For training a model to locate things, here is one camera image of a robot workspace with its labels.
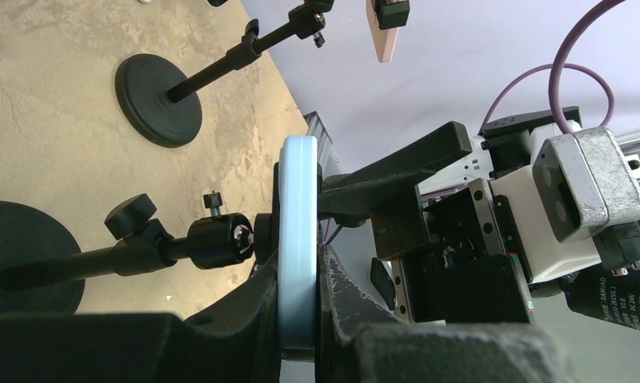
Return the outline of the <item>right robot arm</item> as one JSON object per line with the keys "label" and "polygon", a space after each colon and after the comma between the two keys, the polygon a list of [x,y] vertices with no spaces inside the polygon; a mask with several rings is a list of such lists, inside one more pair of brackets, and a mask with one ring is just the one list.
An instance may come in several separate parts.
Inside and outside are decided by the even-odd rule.
{"label": "right robot arm", "polygon": [[524,322],[562,294],[589,318],[640,330],[640,147],[582,129],[566,107],[507,116],[467,135],[451,121],[350,174],[318,212],[371,222],[372,280],[411,322]]}

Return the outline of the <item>light blue case phone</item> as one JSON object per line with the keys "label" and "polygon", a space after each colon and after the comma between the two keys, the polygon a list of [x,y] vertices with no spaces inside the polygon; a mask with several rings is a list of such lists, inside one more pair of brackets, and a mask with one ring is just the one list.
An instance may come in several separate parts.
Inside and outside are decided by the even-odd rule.
{"label": "light blue case phone", "polygon": [[282,358],[314,360],[318,162],[314,136],[288,136],[280,151],[277,327]]}

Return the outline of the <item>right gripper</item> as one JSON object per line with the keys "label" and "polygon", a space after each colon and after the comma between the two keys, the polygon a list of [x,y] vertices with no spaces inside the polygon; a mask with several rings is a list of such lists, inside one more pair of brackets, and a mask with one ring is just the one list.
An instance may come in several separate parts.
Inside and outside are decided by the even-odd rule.
{"label": "right gripper", "polygon": [[476,179],[423,204],[416,188],[471,153],[465,126],[449,121],[364,168],[325,179],[318,219],[371,219],[377,255],[369,280],[407,322],[530,324],[532,274],[507,196]]}

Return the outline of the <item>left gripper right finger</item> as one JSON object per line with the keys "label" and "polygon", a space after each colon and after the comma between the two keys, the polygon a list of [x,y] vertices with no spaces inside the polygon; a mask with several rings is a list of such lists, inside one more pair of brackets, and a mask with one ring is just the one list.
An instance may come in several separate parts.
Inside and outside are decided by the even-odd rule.
{"label": "left gripper right finger", "polygon": [[546,331],[524,324],[402,322],[318,248],[318,382],[575,382],[574,366]]}

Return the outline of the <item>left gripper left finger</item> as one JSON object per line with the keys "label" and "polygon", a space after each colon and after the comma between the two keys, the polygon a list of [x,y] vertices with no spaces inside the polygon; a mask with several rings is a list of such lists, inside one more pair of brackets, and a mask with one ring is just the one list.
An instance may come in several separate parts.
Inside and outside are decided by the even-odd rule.
{"label": "left gripper left finger", "polygon": [[208,308],[0,315],[0,382],[276,382],[278,259]]}

